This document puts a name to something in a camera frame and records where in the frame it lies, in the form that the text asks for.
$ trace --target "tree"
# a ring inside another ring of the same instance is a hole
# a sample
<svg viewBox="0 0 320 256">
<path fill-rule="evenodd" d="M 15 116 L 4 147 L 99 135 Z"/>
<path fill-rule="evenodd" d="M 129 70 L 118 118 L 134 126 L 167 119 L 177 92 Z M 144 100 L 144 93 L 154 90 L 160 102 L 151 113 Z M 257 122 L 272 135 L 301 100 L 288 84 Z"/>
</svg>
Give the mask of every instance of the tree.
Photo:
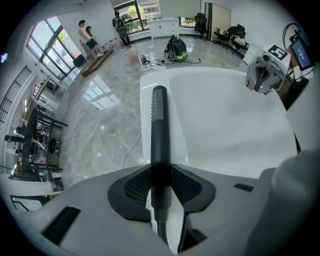
<svg viewBox="0 0 320 256">
<path fill-rule="evenodd" d="M 144 9 L 141 7 L 141 6 L 138 6 L 138 9 L 139 9 L 139 12 L 143 12 Z M 136 9 L 136 6 L 135 5 L 131 5 L 128 9 L 128 15 L 131 16 L 132 18 L 134 16 L 137 16 L 137 9 Z"/>
</svg>

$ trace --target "wooden board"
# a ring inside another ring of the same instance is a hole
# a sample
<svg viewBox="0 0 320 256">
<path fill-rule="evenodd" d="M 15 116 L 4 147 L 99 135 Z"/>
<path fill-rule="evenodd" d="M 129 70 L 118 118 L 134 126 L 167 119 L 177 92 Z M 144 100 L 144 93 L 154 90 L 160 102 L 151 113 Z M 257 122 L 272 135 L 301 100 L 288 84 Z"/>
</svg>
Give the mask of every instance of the wooden board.
<svg viewBox="0 0 320 256">
<path fill-rule="evenodd" d="M 96 58 L 82 73 L 81 75 L 85 78 L 97 71 L 102 64 L 106 61 L 106 59 L 114 52 L 114 50 L 108 50 L 101 57 Z"/>
</svg>

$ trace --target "black sticker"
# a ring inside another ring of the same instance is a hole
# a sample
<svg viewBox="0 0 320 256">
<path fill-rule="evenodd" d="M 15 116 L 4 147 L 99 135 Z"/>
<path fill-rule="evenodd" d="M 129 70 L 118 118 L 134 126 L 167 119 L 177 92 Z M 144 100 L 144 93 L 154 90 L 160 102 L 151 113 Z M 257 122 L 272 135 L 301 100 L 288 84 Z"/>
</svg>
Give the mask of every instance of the black sticker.
<svg viewBox="0 0 320 256">
<path fill-rule="evenodd" d="M 280 61 L 282 61 L 288 55 L 286 51 L 282 50 L 275 44 L 268 50 L 268 52 L 277 57 Z"/>
</svg>

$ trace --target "desk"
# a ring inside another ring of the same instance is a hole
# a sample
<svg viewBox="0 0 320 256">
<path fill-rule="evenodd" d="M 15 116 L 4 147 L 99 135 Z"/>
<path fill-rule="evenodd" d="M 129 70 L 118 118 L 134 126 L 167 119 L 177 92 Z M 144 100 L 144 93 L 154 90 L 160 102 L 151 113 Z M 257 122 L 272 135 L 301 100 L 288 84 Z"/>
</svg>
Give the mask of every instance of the desk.
<svg viewBox="0 0 320 256">
<path fill-rule="evenodd" d="M 62 126 L 65 126 L 65 127 L 68 126 L 67 124 L 57 121 L 34 108 L 30 115 L 29 122 L 26 125 L 24 139 L 23 139 L 22 160 L 21 160 L 22 170 L 25 172 L 29 172 L 31 169 L 39 170 L 39 171 L 48 170 L 52 172 L 62 171 L 63 169 L 59 168 L 57 165 L 48 164 L 49 148 L 47 148 L 46 150 L 45 164 L 30 163 L 29 155 L 31 151 L 31 143 L 32 143 L 34 132 L 37 129 L 38 122 L 41 124 L 49 125 L 48 144 L 50 143 L 50 137 L 52 135 L 53 127 L 62 129 Z"/>
<path fill-rule="evenodd" d="M 179 37 L 179 19 L 177 18 L 160 18 L 148 20 L 152 40 L 158 37 L 175 35 Z"/>
</svg>

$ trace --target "white cabinet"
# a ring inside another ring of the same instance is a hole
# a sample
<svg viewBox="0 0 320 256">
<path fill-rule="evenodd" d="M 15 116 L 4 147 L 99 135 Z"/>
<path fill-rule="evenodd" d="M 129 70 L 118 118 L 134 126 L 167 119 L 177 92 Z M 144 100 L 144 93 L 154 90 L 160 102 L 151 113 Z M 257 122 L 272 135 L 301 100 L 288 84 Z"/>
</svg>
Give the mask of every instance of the white cabinet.
<svg viewBox="0 0 320 256">
<path fill-rule="evenodd" d="M 161 18 L 149 20 L 150 33 L 152 40 L 158 37 L 175 35 L 179 37 L 179 19 Z"/>
</svg>

